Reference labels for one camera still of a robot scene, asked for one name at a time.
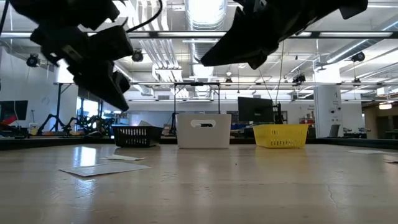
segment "white plastic bin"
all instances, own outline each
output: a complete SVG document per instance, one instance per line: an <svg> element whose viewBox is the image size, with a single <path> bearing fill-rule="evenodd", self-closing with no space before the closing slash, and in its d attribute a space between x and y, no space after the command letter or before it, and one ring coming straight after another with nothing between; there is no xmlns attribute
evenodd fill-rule
<svg viewBox="0 0 398 224"><path fill-rule="evenodd" d="M230 132L230 114L177 115L177 141L181 149L227 149Z"/></svg>

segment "yellow basket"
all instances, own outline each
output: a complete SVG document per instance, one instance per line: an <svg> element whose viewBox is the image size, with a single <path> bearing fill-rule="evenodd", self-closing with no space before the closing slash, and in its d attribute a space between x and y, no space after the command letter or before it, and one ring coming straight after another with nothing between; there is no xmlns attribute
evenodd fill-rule
<svg viewBox="0 0 398 224"><path fill-rule="evenodd" d="M307 124L264 124L254 126L258 146L268 148L298 148L305 146Z"/></svg>

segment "black cable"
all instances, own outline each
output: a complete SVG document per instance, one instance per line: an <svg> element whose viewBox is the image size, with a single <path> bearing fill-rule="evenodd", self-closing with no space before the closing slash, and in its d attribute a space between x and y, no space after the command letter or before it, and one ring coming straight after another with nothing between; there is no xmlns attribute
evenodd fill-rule
<svg viewBox="0 0 398 224"><path fill-rule="evenodd" d="M1 21L0 21L0 37L2 34L2 29L4 27L4 23L6 22L6 16L7 16L7 11L8 11L8 7L10 5L10 0L6 0L6 3L4 5L4 8L2 10L2 16L1 16Z"/></svg>
<svg viewBox="0 0 398 224"><path fill-rule="evenodd" d="M159 2L159 10L156 12L156 14L154 16L152 16L150 19L148 19L147 21L143 22L142 24L136 25L135 27L132 27L132 28L128 29L126 31L126 33L130 33L132 31L140 29L141 27L144 27L144 26L150 24L152 21L154 21L156 18L158 18L160 16L160 13L162 13L162 10L163 10L163 2L162 2L162 0L158 0L158 2Z"/></svg>

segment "table surface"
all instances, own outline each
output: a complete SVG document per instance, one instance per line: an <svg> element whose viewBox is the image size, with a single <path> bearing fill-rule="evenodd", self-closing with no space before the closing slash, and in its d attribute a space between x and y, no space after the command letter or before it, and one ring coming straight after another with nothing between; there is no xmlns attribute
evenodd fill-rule
<svg viewBox="0 0 398 224"><path fill-rule="evenodd" d="M398 165L352 149L361 148L1 151L0 223L396 223ZM152 168L90 178L58 170L114 153Z"/></svg>

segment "ceiling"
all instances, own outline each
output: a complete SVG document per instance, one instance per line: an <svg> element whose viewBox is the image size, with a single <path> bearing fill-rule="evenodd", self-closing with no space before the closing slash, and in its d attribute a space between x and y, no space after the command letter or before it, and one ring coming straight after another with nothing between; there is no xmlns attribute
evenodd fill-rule
<svg viewBox="0 0 398 224"><path fill-rule="evenodd" d="M348 19L347 21L344 21L340 12L336 11L311 25L307 30L378 30L380 25L391 21L398 21L398 0L369 0L369 2L370 5L367 11ZM4 1L0 1L0 8L2 8L3 5ZM226 13L223 30L228 30L230 28L233 21L235 8L236 4L234 4L234 2L231 1L228 3L228 10ZM170 30L188 30L187 21L185 18L186 12L184 10L184 0L168 0L167 9L167 21ZM109 26L112 26L112 24L104 24L99 29L105 29ZM23 16L18 15L18 13L12 9L7 15L4 30L32 31L35 27L36 25L33 22ZM215 67L210 81L224 82L225 78L227 77L227 72L231 72L231 78L234 82L259 82L262 81L260 76L261 72L266 81L278 82L280 79L282 79L282 82L286 80L291 82L292 77L298 74L297 71L292 73L291 71L303 64L303 62L306 60L315 60L318 54L331 54L352 41L354 40L320 39L318 41L317 48L317 40L315 39L289 39L286 40L284 44L280 44L277 52L270 55L267 62L258 70L252 70L249 66L244 64L219 66ZM134 48L142 48L138 40L132 40L131 42ZM182 69L182 78L184 80L193 78L190 44L186 44L180 39L173 39L172 45L175 56L178 60L178 64ZM353 69L354 67L352 62L343 61L339 63L342 81L351 81L354 79L354 76L358 77L362 74L376 72L386 66L398 62L396 59L398 58L398 51L396 51L397 46L398 40L383 40L380 43L367 48L363 51L366 55L365 61L356 63L355 69ZM17 54L25 57L29 53L39 52L38 46L26 39L13 40L12 49ZM153 63L150 61L147 55L145 55L144 58L145 60L140 63L133 62L129 57L122 58L120 62L134 80L139 82L157 82L157 80L152 76ZM312 62L307 62L306 64L302 65L301 68L301 72L306 75L307 81L311 81L313 76ZM380 82L392 77L398 78L398 67L396 69L392 68L387 72L377 74L366 81ZM375 89L373 86L363 88L363 90L369 91L373 89Z"/></svg>

